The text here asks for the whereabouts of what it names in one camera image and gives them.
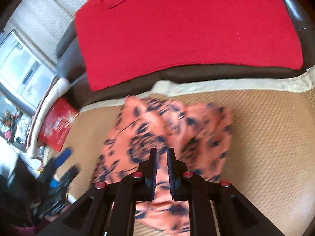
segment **white curtain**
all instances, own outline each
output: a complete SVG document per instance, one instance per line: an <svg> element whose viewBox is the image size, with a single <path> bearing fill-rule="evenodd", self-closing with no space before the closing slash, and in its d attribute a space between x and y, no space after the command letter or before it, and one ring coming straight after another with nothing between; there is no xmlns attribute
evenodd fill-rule
<svg viewBox="0 0 315 236"><path fill-rule="evenodd" d="M50 68L57 63L56 46L87 0L23 0L6 29L16 29L20 39Z"/></svg>

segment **red package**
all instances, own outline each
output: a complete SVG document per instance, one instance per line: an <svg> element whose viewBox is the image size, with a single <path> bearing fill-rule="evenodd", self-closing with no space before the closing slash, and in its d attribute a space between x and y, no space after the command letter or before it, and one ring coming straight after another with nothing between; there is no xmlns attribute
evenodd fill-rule
<svg viewBox="0 0 315 236"><path fill-rule="evenodd" d="M60 152L78 114L78 110L69 105L64 98L57 99L42 124L39 139Z"/></svg>

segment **red rivet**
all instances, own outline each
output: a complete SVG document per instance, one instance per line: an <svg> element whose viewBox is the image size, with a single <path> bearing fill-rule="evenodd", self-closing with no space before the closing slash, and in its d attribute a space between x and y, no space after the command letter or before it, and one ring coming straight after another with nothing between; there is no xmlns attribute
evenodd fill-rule
<svg viewBox="0 0 315 236"><path fill-rule="evenodd" d="M220 181L220 184L223 186L223 187L229 187L230 186L230 181L226 180L226 179L223 179Z"/></svg>
<svg viewBox="0 0 315 236"><path fill-rule="evenodd" d="M185 172L183 173L183 176L184 176L184 177L187 177L187 178L190 178L190 177L193 176L193 173L192 173L191 171L185 171Z"/></svg>
<svg viewBox="0 0 315 236"><path fill-rule="evenodd" d="M133 176L134 178L140 178L140 177L142 177L142 173L141 173L140 171L136 171L136 172L133 172L133 173L132 173L132 176Z"/></svg>
<svg viewBox="0 0 315 236"><path fill-rule="evenodd" d="M97 182L97 183L95 184L95 188L96 188L96 189L103 189L105 186L106 186L106 183L105 183L105 182Z"/></svg>

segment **orange patterned cloth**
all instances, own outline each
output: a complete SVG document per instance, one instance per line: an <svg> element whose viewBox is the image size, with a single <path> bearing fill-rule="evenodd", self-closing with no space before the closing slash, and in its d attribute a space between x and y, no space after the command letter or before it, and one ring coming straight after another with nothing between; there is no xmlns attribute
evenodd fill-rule
<svg viewBox="0 0 315 236"><path fill-rule="evenodd" d="M166 234L189 235L188 202L170 195L166 151L205 180L217 181L231 142L230 108L210 104L185 106L181 102L127 97L117 122L104 142L92 182L114 183L137 170L158 152L156 191L152 202L138 203L135 219Z"/></svg>

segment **orange garment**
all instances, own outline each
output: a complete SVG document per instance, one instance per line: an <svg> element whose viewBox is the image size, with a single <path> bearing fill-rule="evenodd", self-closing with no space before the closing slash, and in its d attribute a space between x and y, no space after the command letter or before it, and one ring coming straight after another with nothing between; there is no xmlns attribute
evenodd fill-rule
<svg viewBox="0 0 315 236"><path fill-rule="evenodd" d="M104 142L92 181L114 183L137 170L158 152L156 191L152 202L138 203L135 218L166 234L189 235L188 202L170 195L166 151L204 179L217 181L231 142L230 108L214 104L185 106L181 102L127 97L117 122Z"/></svg>

